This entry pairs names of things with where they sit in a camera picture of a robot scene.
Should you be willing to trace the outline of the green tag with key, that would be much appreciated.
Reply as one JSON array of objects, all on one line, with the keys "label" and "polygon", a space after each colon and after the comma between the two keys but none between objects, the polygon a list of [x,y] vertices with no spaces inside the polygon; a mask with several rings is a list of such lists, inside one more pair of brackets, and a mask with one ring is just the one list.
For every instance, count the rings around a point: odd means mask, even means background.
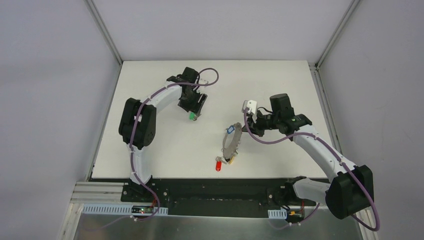
[{"label": "green tag with key", "polygon": [[201,114],[196,114],[194,112],[189,113],[189,119],[192,120],[192,121],[196,121],[200,116],[201,116]]}]

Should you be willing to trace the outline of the silver key with red tag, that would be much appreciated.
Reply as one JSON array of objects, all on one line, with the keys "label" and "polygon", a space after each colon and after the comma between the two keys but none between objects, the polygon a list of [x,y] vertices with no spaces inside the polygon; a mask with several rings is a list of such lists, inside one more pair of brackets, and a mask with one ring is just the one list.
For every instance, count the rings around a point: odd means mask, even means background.
[{"label": "silver key with red tag", "polygon": [[221,157],[221,156],[217,156],[217,157],[215,158],[215,161],[216,161],[216,164],[215,164],[215,170],[216,170],[217,172],[220,172],[220,171],[221,171],[221,169],[222,169],[222,165],[223,165],[223,164],[226,164],[226,161],[225,161],[225,159],[224,159],[223,157]]}]

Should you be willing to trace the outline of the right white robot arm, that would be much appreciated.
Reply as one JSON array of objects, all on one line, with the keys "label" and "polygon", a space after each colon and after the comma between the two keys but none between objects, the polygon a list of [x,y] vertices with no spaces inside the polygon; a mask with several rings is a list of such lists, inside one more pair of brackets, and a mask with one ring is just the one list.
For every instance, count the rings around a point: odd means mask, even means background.
[{"label": "right white robot arm", "polygon": [[373,173],[366,165],[357,165],[348,160],[334,147],[322,139],[312,121],[304,114],[296,114],[286,93],[269,98],[271,111],[263,114],[257,102],[245,100],[243,131],[262,144],[277,144],[260,138],[265,131],[277,130],[283,140],[302,148],[321,168],[328,183],[297,177],[284,190],[284,200],[290,205],[310,200],[325,204],[338,219],[345,219],[368,207],[375,210]]}]

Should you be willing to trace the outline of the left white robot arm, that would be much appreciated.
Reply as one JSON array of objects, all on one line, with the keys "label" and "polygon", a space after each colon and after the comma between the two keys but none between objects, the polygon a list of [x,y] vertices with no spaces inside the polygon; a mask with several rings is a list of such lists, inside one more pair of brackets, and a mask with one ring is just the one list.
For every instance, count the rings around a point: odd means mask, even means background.
[{"label": "left white robot arm", "polygon": [[146,185],[152,177],[146,149],[156,135],[157,115],[168,105],[177,102],[178,107],[189,113],[189,119],[195,121],[201,115],[208,97],[200,92],[200,87],[209,85],[208,81],[201,82],[203,72],[186,67],[183,73],[170,76],[164,86],[146,99],[130,97],[125,102],[118,133],[130,153],[130,179],[138,184],[133,195],[140,202],[149,201],[153,195],[153,189]]}]

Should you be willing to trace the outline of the blue key tag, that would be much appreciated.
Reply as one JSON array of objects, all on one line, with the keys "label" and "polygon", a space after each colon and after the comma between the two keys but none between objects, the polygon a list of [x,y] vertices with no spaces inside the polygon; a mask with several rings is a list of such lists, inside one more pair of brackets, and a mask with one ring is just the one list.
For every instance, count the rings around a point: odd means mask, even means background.
[{"label": "blue key tag", "polygon": [[226,129],[226,133],[227,134],[231,134],[232,132],[235,131],[235,127],[234,125],[230,125],[227,129]]}]

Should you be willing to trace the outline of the yellow key tag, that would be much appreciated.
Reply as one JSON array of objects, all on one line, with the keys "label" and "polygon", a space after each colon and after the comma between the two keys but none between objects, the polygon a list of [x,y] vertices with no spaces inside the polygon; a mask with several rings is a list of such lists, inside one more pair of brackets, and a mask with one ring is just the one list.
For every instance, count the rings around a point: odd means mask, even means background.
[{"label": "yellow key tag", "polygon": [[232,157],[232,158],[228,161],[228,163],[231,165],[231,164],[233,163],[234,159],[235,159],[235,156],[233,156],[233,157]]}]

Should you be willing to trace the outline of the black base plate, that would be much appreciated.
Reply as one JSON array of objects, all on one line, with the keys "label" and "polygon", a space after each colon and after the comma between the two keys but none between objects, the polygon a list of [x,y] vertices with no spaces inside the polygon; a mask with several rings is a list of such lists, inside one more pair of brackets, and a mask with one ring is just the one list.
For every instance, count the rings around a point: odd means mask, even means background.
[{"label": "black base plate", "polygon": [[152,178],[146,185],[128,179],[122,202],[151,203],[154,197],[169,215],[233,218],[266,218],[281,207],[311,207],[286,188],[287,178]]}]

